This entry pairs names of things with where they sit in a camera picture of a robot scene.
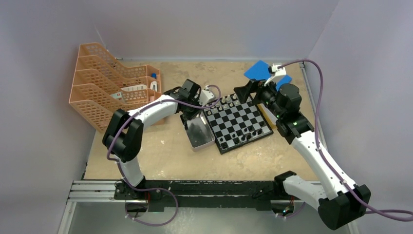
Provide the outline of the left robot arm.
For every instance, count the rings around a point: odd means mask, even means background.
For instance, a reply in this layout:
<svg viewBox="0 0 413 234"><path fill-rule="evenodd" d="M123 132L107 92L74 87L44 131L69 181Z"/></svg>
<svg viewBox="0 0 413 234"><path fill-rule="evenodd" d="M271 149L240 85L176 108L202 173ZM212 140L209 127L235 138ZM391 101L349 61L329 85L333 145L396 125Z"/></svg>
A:
<svg viewBox="0 0 413 234"><path fill-rule="evenodd" d="M102 143L108 150L107 158L116 162L122 179L128 183L126 193L132 199L140 199L145 194L144 175L137 159L143 132L176 113L182 113L185 120L193 119L214 98L208 86L201 88L187 79L182 86L164 92L149 104L130 111L118 109L113 113Z"/></svg>

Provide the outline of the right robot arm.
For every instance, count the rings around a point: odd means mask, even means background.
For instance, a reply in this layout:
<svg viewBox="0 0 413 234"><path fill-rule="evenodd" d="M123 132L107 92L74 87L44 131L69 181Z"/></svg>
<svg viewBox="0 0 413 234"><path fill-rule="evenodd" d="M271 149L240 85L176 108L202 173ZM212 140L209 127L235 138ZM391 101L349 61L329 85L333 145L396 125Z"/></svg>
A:
<svg viewBox="0 0 413 234"><path fill-rule="evenodd" d="M297 86L287 83L279 89L275 83L250 80L245 86L235 87L241 103L251 93L253 104L263 104L277 118L277 130L288 144L300 153L320 181L316 186L304 181L293 172L275 177L274 194L279 198L292 195L317 210L323 223L336 230L366 214L371 191L366 185L358 186L332 159L316 137L315 129L300 112L302 101Z"/></svg>

